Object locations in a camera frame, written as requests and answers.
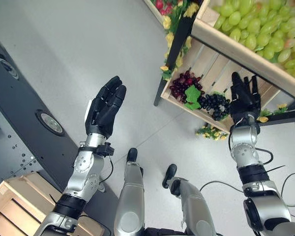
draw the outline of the cable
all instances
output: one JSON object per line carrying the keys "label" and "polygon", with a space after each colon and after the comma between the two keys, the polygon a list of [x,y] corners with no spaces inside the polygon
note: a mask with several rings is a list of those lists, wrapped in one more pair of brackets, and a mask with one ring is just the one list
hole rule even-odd
{"label": "cable", "polygon": [[94,218],[92,218],[92,217],[90,217],[90,216],[88,216],[88,215],[80,215],[79,218],[81,218],[81,217],[88,217],[88,218],[90,218],[90,219],[96,221],[98,224],[100,224],[101,226],[103,226],[104,228],[106,228],[106,229],[108,230],[108,232],[109,232],[109,236],[112,235],[112,231],[111,231],[106,225],[100,223],[98,220],[95,220]]}
{"label": "cable", "polygon": [[239,190],[239,189],[237,189],[237,188],[231,186],[230,184],[228,184],[228,183],[224,183],[224,182],[222,182],[222,181],[218,181],[218,180],[214,180],[214,181],[211,181],[211,182],[206,183],[205,185],[203,185],[203,186],[200,188],[200,192],[202,191],[202,189],[203,189],[205,186],[207,186],[207,185],[209,185],[209,184],[211,184],[211,183],[222,183],[222,184],[225,184],[225,185],[231,187],[232,189],[234,189],[234,190],[236,190],[236,191],[238,191],[238,192],[243,193],[243,191],[241,191],[241,190]]}
{"label": "cable", "polygon": [[[288,180],[291,176],[293,176],[293,175],[295,175],[295,173],[292,173],[292,174],[290,174],[289,176],[287,176],[286,179],[285,179],[284,182],[283,182],[282,190],[281,190],[281,197],[282,197],[282,198],[283,198],[283,190],[284,190],[285,184],[286,184],[287,180]],[[287,206],[288,206],[288,207],[295,207],[295,204],[293,204],[293,205],[287,205]]]}
{"label": "cable", "polygon": [[112,170],[110,171],[110,174],[108,175],[108,177],[105,178],[105,179],[103,179],[103,180],[101,180],[101,181],[99,182],[99,184],[101,184],[102,182],[105,182],[106,180],[108,180],[109,177],[112,175],[112,173],[113,173],[113,171],[114,171],[114,165],[113,165],[113,162],[112,162],[112,159],[110,158],[110,156],[109,156],[109,161],[110,161],[110,164],[111,164],[111,166],[112,166]]}
{"label": "cable", "polygon": [[[287,181],[291,176],[293,176],[293,175],[295,175],[295,173],[290,174],[290,175],[287,176],[286,179],[284,180],[284,183],[283,183],[283,186],[282,186],[282,190],[281,190],[281,197],[282,197],[282,198],[283,198],[283,190],[284,190],[285,183],[286,183],[286,181]],[[240,193],[243,193],[243,191],[241,191],[241,190],[235,188],[234,186],[232,186],[232,185],[230,185],[230,184],[228,184],[228,183],[222,182],[222,181],[218,181],[218,180],[214,180],[214,181],[210,181],[210,182],[206,183],[205,185],[203,185],[203,186],[200,188],[199,191],[201,192],[205,186],[207,186],[207,185],[209,185],[209,184],[211,184],[211,183],[222,183],[222,184],[227,185],[227,186],[231,187],[232,189],[234,189],[234,190],[236,190],[236,191],[238,191],[238,192],[240,192]],[[286,206],[288,206],[288,207],[295,207],[295,204],[294,204],[294,205],[286,205]]]}
{"label": "cable", "polygon": [[271,161],[273,161],[273,153],[272,152],[270,152],[269,150],[266,150],[266,149],[258,148],[258,147],[255,147],[255,149],[258,151],[263,151],[263,152],[267,152],[270,154],[270,160],[265,162],[264,165],[269,164]]}

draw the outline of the wooden crate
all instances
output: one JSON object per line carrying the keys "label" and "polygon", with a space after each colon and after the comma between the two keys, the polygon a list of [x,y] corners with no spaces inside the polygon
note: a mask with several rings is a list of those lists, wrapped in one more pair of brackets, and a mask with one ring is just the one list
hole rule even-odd
{"label": "wooden crate", "polygon": [[[0,184],[0,236],[31,236],[54,208],[61,193],[39,174],[33,173]],[[102,236],[104,229],[83,217],[74,236]]]}
{"label": "wooden crate", "polygon": [[[147,6],[150,8],[150,10],[153,12],[157,20],[162,23],[163,16],[160,15],[156,7],[150,2],[150,0],[144,0],[147,4]],[[207,123],[229,133],[230,127],[233,125],[233,121],[228,116],[228,118],[224,119],[223,121],[215,121],[212,119],[211,115],[207,113],[206,110],[190,110],[186,108],[182,103],[179,103],[172,95],[171,90],[169,87],[172,85],[172,81],[179,77],[180,73],[185,72],[188,69],[191,69],[191,72],[195,73],[196,77],[202,76],[201,79],[201,85],[203,86],[203,91],[207,94],[211,94],[213,92],[219,92],[219,93],[225,93],[225,96],[227,99],[231,99],[231,91],[230,87],[232,85],[232,73],[234,71],[237,71],[241,78],[248,76],[251,78],[254,74],[240,66],[239,64],[233,62],[232,60],[229,60],[225,56],[219,54],[215,50],[211,49],[208,46],[205,46],[204,44],[200,43],[196,38],[201,38],[203,34],[199,34],[197,30],[199,31],[199,24],[203,24],[206,26],[206,28],[210,29],[210,37],[205,37],[207,39],[207,44],[210,45],[210,39],[213,41],[215,40],[216,36],[215,33],[217,32],[217,35],[222,34],[218,32],[216,29],[214,29],[212,26],[215,24],[216,19],[218,18],[218,14],[213,11],[209,6],[210,4],[214,5],[217,1],[210,1],[210,0],[204,0],[202,3],[202,6],[197,14],[196,20],[193,25],[192,29],[192,36],[194,37],[192,39],[192,47],[189,50],[189,52],[183,57],[183,66],[181,66],[177,72],[175,72],[172,76],[172,79],[170,79],[162,94],[161,97],[176,106],[181,107],[182,109],[186,110],[187,112],[203,119]],[[241,52],[244,50],[245,55],[243,58],[245,60],[252,60],[254,63],[258,60],[263,60],[266,62],[266,66],[268,68],[267,71],[281,71],[280,74],[284,75],[284,80],[291,80],[291,76],[284,72],[283,70],[279,69],[274,64],[268,62],[267,60],[263,59],[259,55],[251,52],[250,50],[246,49],[241,44],[233,41],[228,36],[222,34],[224,38],[227,38],[226,42],[231,42],[231,45],[228,45],[224,43],[223,41],[219,41],[219,48],[228,47],[229,52],[227,52],[225,55],[228,55],[233,59],[234,54],[232,53],[234,47],[236,50],[241,50]],[[295,78],[292,77],[292,82],[295,84]],[[268,104],[278,93],[279,89],[277,89],[275,86],[269,84],[265,80],[258,77],[258,88],[259,93],[261,96],[261,106],[262,108]]]}

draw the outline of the floor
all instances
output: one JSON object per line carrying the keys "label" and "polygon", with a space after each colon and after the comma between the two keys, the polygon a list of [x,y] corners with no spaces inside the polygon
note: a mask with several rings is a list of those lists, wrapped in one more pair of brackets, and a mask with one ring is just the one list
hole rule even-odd
{"label": "floor", "polygon": [[[86,138],[88,100],[111,77],[120,76],[127,95],[109,139],[116,151],[115,171],[107,183],[120,194],[126,154],[136,147],[145,170],[147,227],[181,230],[180,201],[161,186],[171,163],[178,165],[178,176],[198,187],[222,180],[241,188],[227,141],[196,137],[204,122],[166,101],[153,106],[167,43],[143,1],[1,0],[0,42],[76,144]],[[286,165],[269,174],[281,189],[284,178],[295,172],[295,125],[262,128],[258,147],[274,153],[267,169]],[[107,161],[103,177],[109,172]],[[285,191],[284,199],[295,203],[295,177]],[[203,195],[218,232],[253,235],[242,194],[212,184]]]}

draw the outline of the artificial flower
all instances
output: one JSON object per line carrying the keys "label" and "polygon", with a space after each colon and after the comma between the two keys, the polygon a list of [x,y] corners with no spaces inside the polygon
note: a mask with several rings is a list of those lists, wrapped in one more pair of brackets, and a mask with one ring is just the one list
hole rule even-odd
{"label": "artificial flower", "polygon": [[277,105],[277,108],[278,109],[282,109],[282,108],[285,108],[285,107],[287,107],[287,104],[286,103]]}
{"label": "artificial flower", "polygon": [[162,70],[162,71],[168,71],[168,67],[165,66],[165,65],[163,65],[163,66],[161,66],[161,70]]}
{"label": "artificial flower", "polygon": [[192,37],[190,36],[188,36],[186,39],[185,45],[188,49],[191,48],[191,40],[192,40]]}
{"label": "artificial flower", "polygon": [[176,59],[176,66],[181,67],[182,66],[182,56],[179,55]]}
{"label": "artificial flower", "polygon": [[193,13],[195,13],[196,11],[198,11],[198,9],[199,9],[199,5],[197,5],[196,3],[191,3],[189,6],[188,6],[188,8],[187,8],[187,10],[185,11],[185,13],[184,13],[184,17],[192,17],[192,15],[193,15]]}
{"label": "artificial flower", "polygon": [[173,40],[174,40],[174,34],[172,32],[168,33],[166,35],[166,41],[167,41],[167,47],[168,48],[171,48],[172,46],[172,43],[173,43]]}
{"label": "artificial flower", "polygon": [[169,16],[164,16],[163,27],[164,29],[168,30],[171,27],[172,20]]}
{"label": "artificial flower", "polygon": [[268,117],[258,117],[257,120],[259,120],[261,123],[265,123],[269,120]]}

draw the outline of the red fruit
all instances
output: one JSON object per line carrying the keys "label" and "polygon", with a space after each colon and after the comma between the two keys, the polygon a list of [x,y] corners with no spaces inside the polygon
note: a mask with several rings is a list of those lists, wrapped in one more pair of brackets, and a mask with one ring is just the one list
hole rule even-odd
{"label": "red fruit", "polygon": [[192,85],[192,79],[187,79],[186,82],[187,82],[188,85]]}
{"label": "red fruit", "polygon": [[160,9],[159,12],[161,13],[162,16],[166,15],[166,11],[163,9]]}
{"label": "red fruit", "polygon": [[166,14],[171,14],[172,12],[172,7],[171,6],[167,6],[165,9]]}
{"label": "red fruit", "polygon": [[163,1],[162,0],[156,0],[155,6],[158,10],[163,8]]}

